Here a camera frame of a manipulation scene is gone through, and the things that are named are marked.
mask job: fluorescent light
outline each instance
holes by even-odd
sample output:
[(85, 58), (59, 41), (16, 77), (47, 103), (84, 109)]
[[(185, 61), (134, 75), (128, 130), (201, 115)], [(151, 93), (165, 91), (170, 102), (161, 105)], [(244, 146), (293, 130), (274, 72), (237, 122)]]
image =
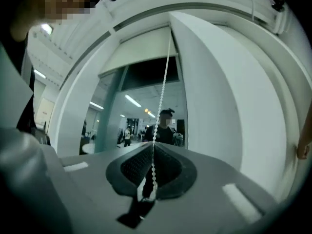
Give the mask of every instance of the fluorescent light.
[(141, 107), (141, 105), (138, 104), (138, 103), (137, 103), (134, 99), (132, 99), (130, 96), (125, 95), (125, 97), (126, 97), (129, 101), (131, 101), (135, 106)]
[(40, 73), (37, 69), (35, 69), (34, 72), (35, 72), (37, 75), (41, 76), (43, 79), (46, 79), (46, 76), (45, 76), (43, 73)]
[(152, 116), (153, 118), (155, 118), (155, 115), (153, 115), (152, 113), (148, 113), (149, 116)]
[(52, 34), (52, 27), (49, 24), (42, 24), (41, 28), (48, 33), (49, 35)]
[(99, 105), (93, 103), (92, 101), (90, 101), (90, 104), (91, 104), (91, 105), (94, 105), (95, 107), (98, 107), (99, 109), (104, 109), (103, 107), (101, 107), (101, 106), (99, 106)]

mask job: white beaded chain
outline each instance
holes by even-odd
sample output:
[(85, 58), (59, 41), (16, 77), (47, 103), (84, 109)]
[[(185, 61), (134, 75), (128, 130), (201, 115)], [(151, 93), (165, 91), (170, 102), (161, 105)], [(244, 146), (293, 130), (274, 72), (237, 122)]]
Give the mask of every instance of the white beaded chain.
[(160, 95), (160, 101), (159, 101), (159, 107), (158, 107), (158, 114), (157, 114), (157, 119), (156, 119), (156, 126), (154, 129), (154, 137), (153, 137), (153, 154), (152, 154), (152, 175), (153, 175), (153, 191), (156, 192), (157, 190), (157, 182), (156, 182), (156, 170), (155, 170), (155, 164), (154, 164), (154, 146), (155, 146), (155, 140), (156, 140), (156, 135), (157, 135), (157, 128), (159, 124), (159, 117), (160, 117), (160, 111), (161, 111), (161, 106), (162, 106), (162, 99), (164, 96), (165, 92), (165, 86), (166, 86), (166, 78), (167, 78), (167, 70), (168, 70), (168, 63), (169, 63), (169, 54), (170, 54), (170, 43), (171, 43), (171, 31), (169, 32), (169, 45), (168, 45), (168, 55), (167, 55), (167, 62), (166, 62), (166, 69), (165, 69), (165, 76), (164, 76), (164, 81), (162, 84), (162, 90), (161, 90), (161, 95)]

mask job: tube light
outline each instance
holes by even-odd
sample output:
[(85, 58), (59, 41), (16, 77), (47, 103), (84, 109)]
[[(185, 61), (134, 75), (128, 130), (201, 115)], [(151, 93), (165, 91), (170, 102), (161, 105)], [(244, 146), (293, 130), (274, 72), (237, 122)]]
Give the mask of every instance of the tube light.
[(98, 107), (99, 109), (104, 109), (103, 107), (101, 107), (101, 106), (99, 106), (99, 105), (93, 103), (92, 101), (90, 101), (90, 104), (91, 104), (91, 105), (94, 105), (95, 107)]
[(125, 95), (125, 97), (126, 97), (129, 101), (131, 101), (135, 106), (141, 107), (141, 105), (138, 104), (138, 103), (137, 103), (134, 99), (132, 99), (130, 96)]
[(46, 79), (46, 76), (43, 73), (40, 73), (37, 69), (34, 70), (35, 74), (41, 76), (43, 79)]
[(50, 34), (52, 34), (52, 31), (53, 31), (53, 29), (52, 29), (52, 27), (49, 25), (49, 24), (42, 24), (41, 25), (41, 28), (46, 32), (46, 33), (48, 33), (49, 35)]
[(149, 116), (152, 116), (153, 118), (155, 118), (155, 115), (153, 115), (152, 113), (148, 113)]

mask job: person in white shirt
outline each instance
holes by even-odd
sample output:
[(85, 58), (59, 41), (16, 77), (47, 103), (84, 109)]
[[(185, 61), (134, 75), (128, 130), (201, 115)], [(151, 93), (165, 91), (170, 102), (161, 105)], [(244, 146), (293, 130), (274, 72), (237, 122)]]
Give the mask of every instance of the person in white shirt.
[(131, 137), (131, 135), (130, 135), (130, 127), (128, 127), (125, 130), (125, 138), (124, 138), (125, 139), (125, 145), (124, 145), (124, 147), (130, 146), (130, 144), (131, 144), (130, 137)]

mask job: hand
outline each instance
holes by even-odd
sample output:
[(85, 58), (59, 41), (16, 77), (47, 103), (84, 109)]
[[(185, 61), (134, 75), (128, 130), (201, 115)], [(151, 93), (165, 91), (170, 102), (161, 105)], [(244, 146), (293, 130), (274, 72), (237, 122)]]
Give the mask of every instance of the hand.
[(296, 151), (298, 159), (307, 159), (309, 151), (310, 151), (309, 145), (304, 145), (301, 143), (301, 141), (299, 141)]

